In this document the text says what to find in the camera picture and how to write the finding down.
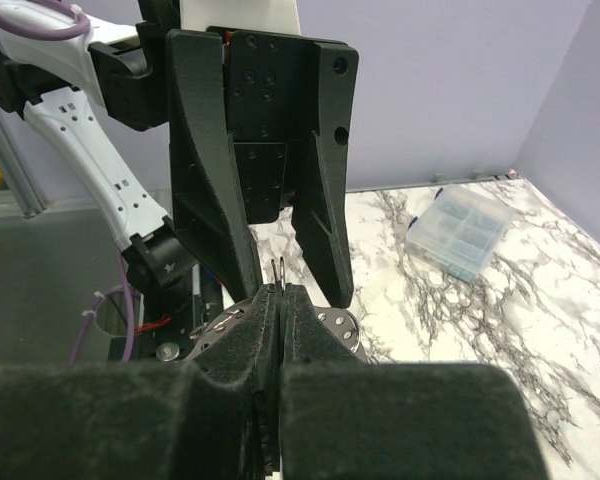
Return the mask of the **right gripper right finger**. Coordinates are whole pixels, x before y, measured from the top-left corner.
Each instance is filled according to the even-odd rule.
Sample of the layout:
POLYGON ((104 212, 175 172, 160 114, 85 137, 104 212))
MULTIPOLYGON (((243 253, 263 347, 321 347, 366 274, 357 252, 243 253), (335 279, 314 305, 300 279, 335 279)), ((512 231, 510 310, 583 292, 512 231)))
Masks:
POLYGON ((545 479, 519 389, 481 363, 359 360, 288 285, 280 376, 287 479, 545 479))

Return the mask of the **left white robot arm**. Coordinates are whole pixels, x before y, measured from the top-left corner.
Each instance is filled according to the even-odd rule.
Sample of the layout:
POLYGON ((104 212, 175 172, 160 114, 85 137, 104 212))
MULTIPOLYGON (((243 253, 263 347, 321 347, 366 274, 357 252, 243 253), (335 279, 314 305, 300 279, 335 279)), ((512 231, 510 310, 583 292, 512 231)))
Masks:
POLYGON ((143 1, 137 25, 0 1, 0 108, 79 175, 129 283, 178 310, 195 264, 236 300, 262 277, 250 228, 284 209, 330 305, 353 296, 344 215, 359 62, 303 36, 292 1, 143 1))

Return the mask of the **keyring bunch with keys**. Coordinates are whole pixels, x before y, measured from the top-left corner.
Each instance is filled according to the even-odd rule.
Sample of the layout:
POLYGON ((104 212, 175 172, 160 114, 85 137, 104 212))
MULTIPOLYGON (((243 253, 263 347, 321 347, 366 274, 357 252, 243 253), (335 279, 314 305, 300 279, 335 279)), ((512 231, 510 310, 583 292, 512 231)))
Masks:
POLYGON ((194 336, 182 358, 204 366, 239 362, 274 370, 303 361, 367 360, 359 322, 349 311, 316 306, 303 285, 288 283, 284 262, 274 264, 274 281, 227 307, 194 336))

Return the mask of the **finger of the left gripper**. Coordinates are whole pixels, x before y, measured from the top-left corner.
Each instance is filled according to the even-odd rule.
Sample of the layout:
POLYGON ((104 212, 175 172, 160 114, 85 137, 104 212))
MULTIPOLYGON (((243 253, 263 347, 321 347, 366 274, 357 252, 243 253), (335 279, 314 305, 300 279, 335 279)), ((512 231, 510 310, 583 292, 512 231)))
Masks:
POLYGON ((309 131, 292 213, 303 259, 337 308, 349 307, 354 292, 345 193, 358 63, 358 52, 345 43, 311 42, 309 131))
POLYGON ((235 300, 254 296, 260 266, 225 119, 219 35, 166 37, 173 222, 181 244, 235 300))

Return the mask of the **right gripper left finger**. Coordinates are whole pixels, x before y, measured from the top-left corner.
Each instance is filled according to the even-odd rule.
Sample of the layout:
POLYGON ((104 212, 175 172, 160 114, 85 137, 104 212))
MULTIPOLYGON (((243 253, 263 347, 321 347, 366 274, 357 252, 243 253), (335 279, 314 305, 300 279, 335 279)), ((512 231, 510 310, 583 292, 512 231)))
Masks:
POLYGON ((0 365, 0 479, 262 479, 280 466, 280 292, 193 359, 0 365))

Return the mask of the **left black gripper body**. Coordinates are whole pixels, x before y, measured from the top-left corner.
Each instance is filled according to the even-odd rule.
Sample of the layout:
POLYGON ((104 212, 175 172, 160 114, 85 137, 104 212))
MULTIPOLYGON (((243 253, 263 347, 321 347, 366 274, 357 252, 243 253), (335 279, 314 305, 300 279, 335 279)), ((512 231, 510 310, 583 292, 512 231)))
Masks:
POLYGON ((247 222, 268 224, 320 191, 318 41, 225 30, 226 123, 247 222))

